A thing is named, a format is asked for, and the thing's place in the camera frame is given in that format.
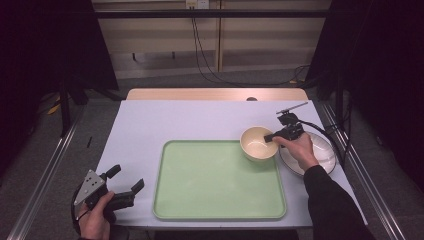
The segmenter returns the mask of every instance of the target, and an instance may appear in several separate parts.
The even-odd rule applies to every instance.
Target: white bowl
[[[272,134],[264,127],[252,127],[244,131],[240,138],[240,145],[245,156],[255,162],[264,162],[272,158],[278,150],[278,144],[266,143],[264,136]]]

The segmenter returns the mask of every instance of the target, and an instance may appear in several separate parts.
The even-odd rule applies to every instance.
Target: human hand
[[[272,141],[285,146],[293,158],[298,161],[299,167],[305,172],[310,167],[319,164],[314,155],[311,136],[307,133],[302,133],[298,139],[293,141],[278,136],[273,137]]]
[[[96,206],[90,212],[87,204],[83,204],[79,210],[79,225],[81,229],[81,237],[87,239],[109,239],[110,224],[103,216],[103,210],[108,202],[113,198],[115,193],[108,192],[102,196]]]

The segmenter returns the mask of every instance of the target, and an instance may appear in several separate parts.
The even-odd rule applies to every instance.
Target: light green tray
[[[274,158],[245,158],[239,141],[169,141],[154,214],[160,219],[277,219],[286,212]]]

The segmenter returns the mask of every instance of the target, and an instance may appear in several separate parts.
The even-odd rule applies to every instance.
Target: dark background
[[[61,81],[117,89],[90,0],[6,0],[0,3],[0,176],[25,143],[42,96]]]
[[[326,99],[340,85],[424,189],[424,2],[333,1],[307,79]]]

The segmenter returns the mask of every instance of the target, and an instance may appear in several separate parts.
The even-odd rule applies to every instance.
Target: black sleeve
[[[303,178],[314,240],[375,239],[350,195],[321,166],[309,168]]]

